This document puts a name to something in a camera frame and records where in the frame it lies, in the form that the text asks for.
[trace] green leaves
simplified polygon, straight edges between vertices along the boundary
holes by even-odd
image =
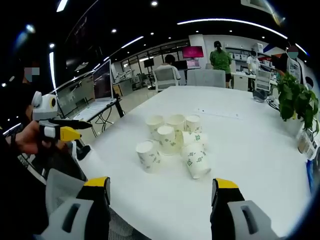
[[[298,83],[288,72],[280,79],[277,88],[280,93],[279,110],[282,119],[287,121],[296,112],[298,119],[303,118],[304,129],[312,129],[314,117],[319,110],[319,100],[315,93]],[[318,121],[314,132],[319,132]]]

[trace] green shirt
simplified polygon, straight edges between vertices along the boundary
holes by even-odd
[[[218,51],[212,51],[210,53],[210,62],[214,69],[216,70],[224,70],[225,74],[230,74],[230,64],[231,64],[231,57],[229,53],[221,50],[219,53]]]

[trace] paper cup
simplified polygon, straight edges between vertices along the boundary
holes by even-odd
[[[154,115],[149,117],[146,121],[145,121],[146,125],[149,128],[149,131],[152,135],[152,138],[154,140],[159,141],[159,134],[158,134],[158,128],[165,125],[165,120],[162,116],[160,115]]]
[[[156,144],[153,141],[147,140],[139,143],[135,148],[136,153],[140,158],[140,163],[147,173],[156,171],[161,163],[161,157],[157,151]]]
[[[160,151],[164,155],[173,155],[179,151],[176,141],[175,129],[172,126],[158,128]]]
[[[194,179],[198,179],[211,171],[202,144],[192,143],[183,147],[181,156]]]
[[[176,141],[180,146],[182,146],[182,131],[184,131],[186,127],[185,116],[181,114],[172,115],[166,123],[174,128]]]
[[[208,142],[208,136],[205,133],[195,133],[191,131],[183,131],[182,132],[183,146],[187,146],[193,143],[200,143],[204,147]]]
[[[202,126],[198,115],[190,115],[185,118],[185,130],[187,132],[201,133]]]

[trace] red monitor screen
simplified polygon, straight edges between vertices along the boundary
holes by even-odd
[[[202,51],[202,46],[185,46],[182,49],[182,55],[184,59],[203,58],[204,52]]]

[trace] laptop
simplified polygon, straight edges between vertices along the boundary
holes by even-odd
[[[106,61],[93,73],[94,102],[90,103],[73,119],[89,121],[93,116],[101,113],[108,105],[114,104],[113,76],[111,72],[111,60]]]

